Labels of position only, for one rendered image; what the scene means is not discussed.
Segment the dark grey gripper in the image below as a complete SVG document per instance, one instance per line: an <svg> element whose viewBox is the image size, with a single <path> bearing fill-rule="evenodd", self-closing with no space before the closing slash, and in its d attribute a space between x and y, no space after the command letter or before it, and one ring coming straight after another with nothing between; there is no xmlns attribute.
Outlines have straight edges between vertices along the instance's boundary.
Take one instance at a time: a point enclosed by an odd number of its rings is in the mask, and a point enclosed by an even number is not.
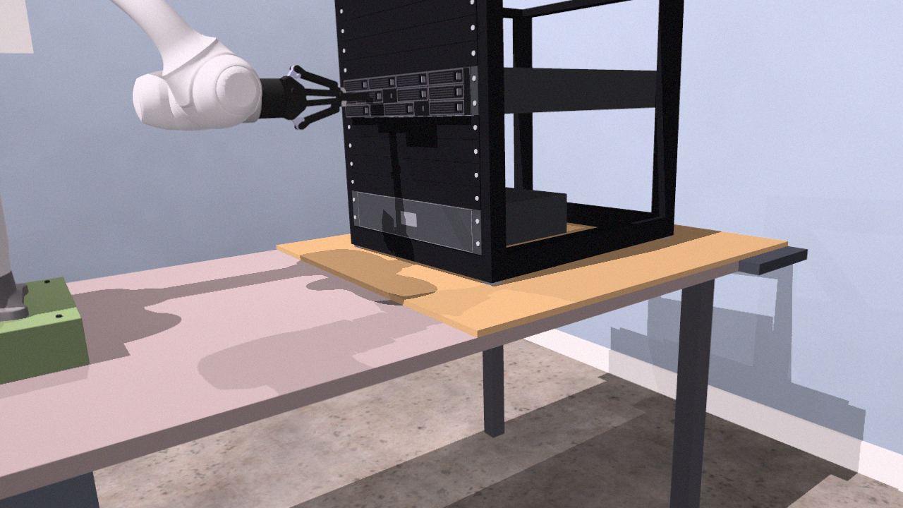
<svg viewBox="0 0 903 508"><path fill-rule="evenodd" d="M345 107L347 101L370 100L369 92L347 93L344 87L338 87L336 81L307 72L298 65L291 66L289 70L288 76L283 76L283 78L260 79L262 84L262 110L259 119L285 118L293 122L296 130L303 130L314 121L328 118L328 116L340 112L341 109L339 107ZM306 89L296 81L296 78L304 78L304 80L311 83L329 87L329 90ZM285 92L287 98L285 97ZM307 100L306 95L330 98ZM286 104L287 108L285 109ZM328 107L330 110L325 109L305 118L297 118L306 107L319 105L330 105L331 109Z"/></svg>

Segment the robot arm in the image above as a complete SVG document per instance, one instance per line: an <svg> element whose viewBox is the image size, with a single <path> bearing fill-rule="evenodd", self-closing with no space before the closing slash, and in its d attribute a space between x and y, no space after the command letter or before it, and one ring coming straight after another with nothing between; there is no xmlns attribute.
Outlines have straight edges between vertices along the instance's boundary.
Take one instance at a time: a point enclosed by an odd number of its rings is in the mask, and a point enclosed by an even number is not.
<svg viewBox="0 0 903 508"><path fill-rule="evenodd" d="M163 71L136 78L133 85L133 107L142 123L207 130L257 122L262 84L248 62L216 37L196 32L165 0L110 1L145 31L164 62ZM29 315L28 287L14 284L0 193L0 322Z"/></svg>

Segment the tan wooden board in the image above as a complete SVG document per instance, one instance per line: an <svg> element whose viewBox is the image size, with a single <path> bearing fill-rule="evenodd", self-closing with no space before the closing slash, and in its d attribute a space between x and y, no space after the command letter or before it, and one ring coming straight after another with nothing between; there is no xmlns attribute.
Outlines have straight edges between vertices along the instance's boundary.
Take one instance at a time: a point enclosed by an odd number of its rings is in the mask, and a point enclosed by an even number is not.
<svg viewBox="0 0 903 508"><path fill-rule="evenodd" d="M522 274L493 286L356 248L350 234L285 243L277 250L478 338L787 246L788 241L674 224L674 235L667 240Z"/></svg>

